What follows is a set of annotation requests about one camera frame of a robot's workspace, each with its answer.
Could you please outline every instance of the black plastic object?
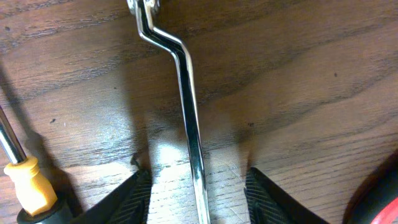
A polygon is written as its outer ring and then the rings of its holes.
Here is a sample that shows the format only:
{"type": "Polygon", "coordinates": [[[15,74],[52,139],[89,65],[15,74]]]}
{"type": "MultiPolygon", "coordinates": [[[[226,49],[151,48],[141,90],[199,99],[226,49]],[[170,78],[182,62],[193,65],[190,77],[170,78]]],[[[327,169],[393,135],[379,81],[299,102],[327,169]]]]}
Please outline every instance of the black plastic object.
{"type": "MultiPolygon", "coordinates": [[[[398,198],[398,166],[392,167],[358,201],[348,220],[349,224],[371,223],[380,212],[398,198]]],[[[390,209],[384,213],[396,212],[390,209]]]]}
{"type": "Polygon", "coordinates": [[[140,170],[72,223],[146,223],[152,177],[140,170]]]}
{"type": "Polygon", "coordinates": [[[252,224],[327,223],[299,204],[256,168],[248,170],[245,193],[252,224]]]}
{"type": "Polygon", "coordinates": [[[70,212],[69,206],[67,204],[64,194],[57,192],[58,200],[55,202],[53,207],[44,213],[30,216],[28,213],[22,209],[17,216],[18,224],[65,224],[69,223],[72,219],[72,213],[70,212]]]}

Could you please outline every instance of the shiny metal tool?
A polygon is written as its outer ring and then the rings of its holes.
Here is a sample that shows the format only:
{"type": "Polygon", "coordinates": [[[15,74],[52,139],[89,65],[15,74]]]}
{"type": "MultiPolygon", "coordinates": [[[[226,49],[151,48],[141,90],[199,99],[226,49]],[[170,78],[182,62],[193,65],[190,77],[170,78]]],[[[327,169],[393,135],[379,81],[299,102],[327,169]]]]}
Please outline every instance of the shiny metal tool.
{"type": "Polygon", "coordinates": [[[127,3],[136,16],[139,35],[168,51],[175,60],[199,223],[210,223],[191,56],[180,39],[154,25],[152,16],[159,9],[159,0],[127,0],[127,3]]]}
{"type": "Polygon", "coordinates": [[[24,150],[11,128],[2,108],[0,107],[0,144],[12,164],[26,161],[24,150]]]}

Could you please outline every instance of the wooden surface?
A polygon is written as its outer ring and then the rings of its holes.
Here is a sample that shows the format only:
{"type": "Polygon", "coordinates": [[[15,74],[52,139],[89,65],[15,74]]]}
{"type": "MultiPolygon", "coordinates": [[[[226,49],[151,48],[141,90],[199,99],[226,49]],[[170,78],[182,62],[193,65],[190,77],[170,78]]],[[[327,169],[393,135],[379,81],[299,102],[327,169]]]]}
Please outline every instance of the wooden surface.
{"type": "MultiPolygon", "coordinates": [[[[157,23],[193,58],[212,223],[249,222],[247,166],[341,223],[396,157],[398,1],[163,1],[157,23]]],[[[136,154],[154,178],[148,222],[197,222],[175,65],[124,0],[1,0],[0,52],[0,105],[75,212],[136,154]]],[[[1,220],[20,209],[1,171],[1,220]]]]}

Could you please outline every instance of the brown wood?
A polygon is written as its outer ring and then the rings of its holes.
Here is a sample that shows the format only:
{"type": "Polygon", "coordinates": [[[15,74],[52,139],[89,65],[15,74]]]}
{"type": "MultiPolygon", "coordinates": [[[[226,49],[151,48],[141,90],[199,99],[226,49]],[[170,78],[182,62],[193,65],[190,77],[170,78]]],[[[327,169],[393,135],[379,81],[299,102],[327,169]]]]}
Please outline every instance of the brown wood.
{"type": "MultiPolygon", "coordinates": [[[[249,222],[247,166],[341,223],[396,157],[398,1],[163,1],[157,21],[193,57],[212,223],[249,222]]],[[[197,222],[175,65],[125,1],[2,0],[0,52],[0,105],[57,189],[87,210],[138,153],[149,223],[197,222]]],[[[1,171],[1,220],[20,209],[1,171]]]]}

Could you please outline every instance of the metal rod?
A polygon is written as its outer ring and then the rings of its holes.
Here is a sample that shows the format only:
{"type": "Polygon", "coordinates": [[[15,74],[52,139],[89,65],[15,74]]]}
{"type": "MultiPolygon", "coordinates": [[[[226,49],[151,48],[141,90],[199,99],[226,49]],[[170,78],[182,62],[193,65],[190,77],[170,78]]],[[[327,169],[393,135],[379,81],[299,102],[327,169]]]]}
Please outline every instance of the metal rod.
{"type": "Polygon", "coordinates": [[[193,188],[197,204],[199,223],[210,223],[208,198],[203,165],[200,133],[198,125],[195,87],[193,84],[193,69],[190,54],[184,43],[160,30],[153,24],[154,13],[159,2],[156,0],[127,0],[130,11],[136,15],[139,35],[146,41],[170,52],[175,60],[180,87],[182,112],[187,134],[190,156],[193,188]]]}
{"type": "Polygon", "coordinates": [[[26,160],[24,150],[19,144],[18,138],[11,128],[10,123],[0,107],[0,144],[6,152],[12,164],[18,164],[26,160]]]}

